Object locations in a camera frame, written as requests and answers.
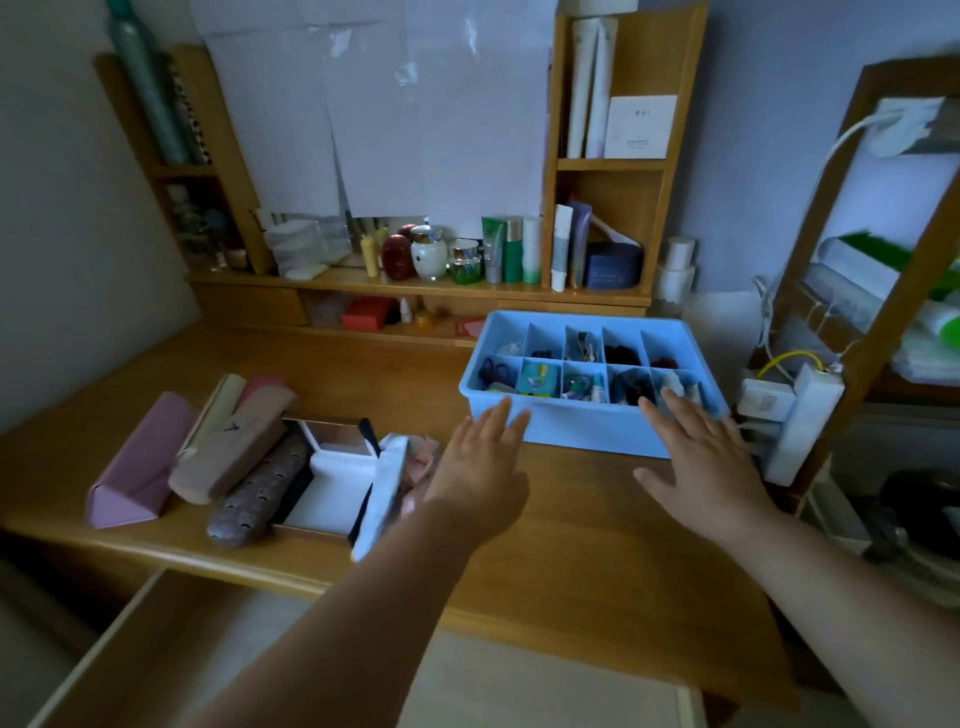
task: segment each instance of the plastic cosmetic organizer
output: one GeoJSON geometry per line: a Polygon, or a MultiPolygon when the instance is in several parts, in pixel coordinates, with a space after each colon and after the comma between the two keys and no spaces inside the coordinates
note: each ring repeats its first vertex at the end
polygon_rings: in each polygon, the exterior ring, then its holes
{"type": "MultiPolygon", "coordinates": [[[[729,412],[689,327],[682,321],[494,311],[487,316],[487,323],[460,380],[460,393],[469,400],[470,413],[474,417],[504,397],[499,392],[484,389],[480,371],[487,359],[494,368],[501,373],[508,373],[513,380],[520,376],[523,367],[529,363],[559,366],[562,369],[560,388],[563,388],[568,376],[583,375],[593,381],[594,376],[599,375],[606,402],[611,399],[610,384],[621,372],[639,369],[640,376],[647,377],[652,389],[659,395],[664,376],[668,371],[673,371],[684,387],[699,385],[707,412],[714,416],[729,412]],[[577,335],[582,331],[587,333],[593,345],[596,363],[579,360],[577,335]],[[511,343],[521,347],[522,355],[498,353],[511,343]],[[608,364],[604,355],[605,346],[632,349],[639,356],[641,366],[608,364]],[[551,352],[555,358],[534,357],[534,352],[551,352]],[[666,370],[651,367],[651,362],[658,362],[665,357],[676,362],[678,368],[666,370]]],[[[553,398],[512,395],[514,404],[511,419],[522,409],[533,411],[524,438],[526,442],[668,457],[660,438],[637,407],[562,400],[559,399],[559,391],[555,394],[557,397],[553,398]]]]}

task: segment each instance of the forearm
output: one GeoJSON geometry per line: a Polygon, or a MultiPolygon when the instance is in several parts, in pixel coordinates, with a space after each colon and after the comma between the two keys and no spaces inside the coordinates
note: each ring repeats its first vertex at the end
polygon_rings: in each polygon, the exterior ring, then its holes
{"type": "Polygon", "coordinates": [[[393,726],[475,543],[424,503],[397,524],[194,726],[393,726]]]}
{"type": "Polygon", "coordinates": [[[957,724],[956,618],[782,514],[723,546],[874,726],[957,724]]]}

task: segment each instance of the wooden desk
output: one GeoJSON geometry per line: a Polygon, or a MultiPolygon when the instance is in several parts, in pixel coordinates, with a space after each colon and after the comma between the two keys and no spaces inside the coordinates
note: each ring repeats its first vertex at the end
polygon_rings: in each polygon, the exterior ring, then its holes
{"type": "MultiPolygon", "coordinates": [[[[470,351],[196,325],[0,438],[0,527],[47,542],[298,595],[321,594],[348,552],[267,540],[238,550],[205,536],[208,508],[172,497],[157,520],[95,531],[86,490],[163,390],[201,405],[226,371],[279,374],[304,413],[369,417],[376,431],[445,441],[468,413],[457,385],[470,351]]],[[[637,458],[525,445],[531,497],[482,548],[442,627],[614,670],[693,684],[735,702],[796,701],[757,585],[684,531],[633,480],[637,458]]],[[[669,471],[667,461],[650,461],[669,471]]]]}

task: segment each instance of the open drawer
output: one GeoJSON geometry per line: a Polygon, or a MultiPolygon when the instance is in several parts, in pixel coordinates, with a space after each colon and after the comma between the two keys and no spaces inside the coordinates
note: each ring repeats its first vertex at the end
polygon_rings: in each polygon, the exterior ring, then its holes
{"type": "MultiPolygon", "coordinates": [[[[29,728],[180,726],[310,602],[176,571],[155,574],[29,728]]],[[[698,691],[438,632],[401,728],[472,724],[706,726],[698,691]]]]}

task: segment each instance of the scissors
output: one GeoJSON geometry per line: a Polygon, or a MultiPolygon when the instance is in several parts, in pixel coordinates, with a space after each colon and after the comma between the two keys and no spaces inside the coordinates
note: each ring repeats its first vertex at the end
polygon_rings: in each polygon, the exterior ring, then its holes
{"type": "Polygon", "coordinates": [[[480,367],[480,381],[485,388],[489,388],[495,381],[510,384],[510,368],[506,364],[493,364],[493,360],[487,357],[480,367]]]}

